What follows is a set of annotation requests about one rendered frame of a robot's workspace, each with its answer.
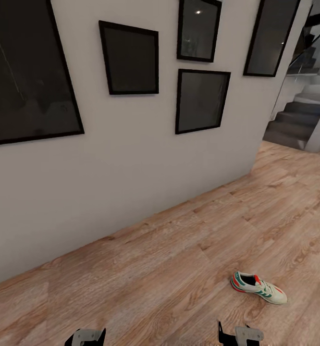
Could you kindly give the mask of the gym shoe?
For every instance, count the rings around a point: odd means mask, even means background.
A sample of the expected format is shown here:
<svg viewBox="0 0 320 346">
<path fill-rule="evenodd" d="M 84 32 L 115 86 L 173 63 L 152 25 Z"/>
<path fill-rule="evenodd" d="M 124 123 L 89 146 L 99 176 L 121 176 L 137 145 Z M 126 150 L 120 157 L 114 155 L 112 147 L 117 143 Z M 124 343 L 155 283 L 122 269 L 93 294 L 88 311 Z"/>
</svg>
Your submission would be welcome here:
<svg viewBox="0 0 320 346">
<path fill-rule="evenodd" d="M 286 294 L 278 287 L 262 281 L 255 274 L 236 272 L 231 277 L 231 284 L 236 291 L 243 293 L 254 293 L 264 300 L 273 304 L 284 304 L 288 298 Z"/>
</svg>

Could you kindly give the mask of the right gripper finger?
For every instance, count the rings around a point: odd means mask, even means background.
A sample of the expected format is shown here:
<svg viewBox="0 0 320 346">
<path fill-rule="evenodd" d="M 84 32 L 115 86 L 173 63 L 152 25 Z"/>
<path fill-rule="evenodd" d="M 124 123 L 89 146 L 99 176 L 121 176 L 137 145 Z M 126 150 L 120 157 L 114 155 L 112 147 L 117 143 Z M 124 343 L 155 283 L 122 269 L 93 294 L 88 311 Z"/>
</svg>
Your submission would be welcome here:
<svg viewBox="0 0 320 346">
<path fill-rule="evenodd" d="M 218 323 L 219 323 L 219 342 L 223 343 L 222 335 L 223 335 L 224 333 L 223 333 L 223 331 L 222 331 L 222 326 L 221 326 L 220 321 L 218 321 Z"/>
</svg>

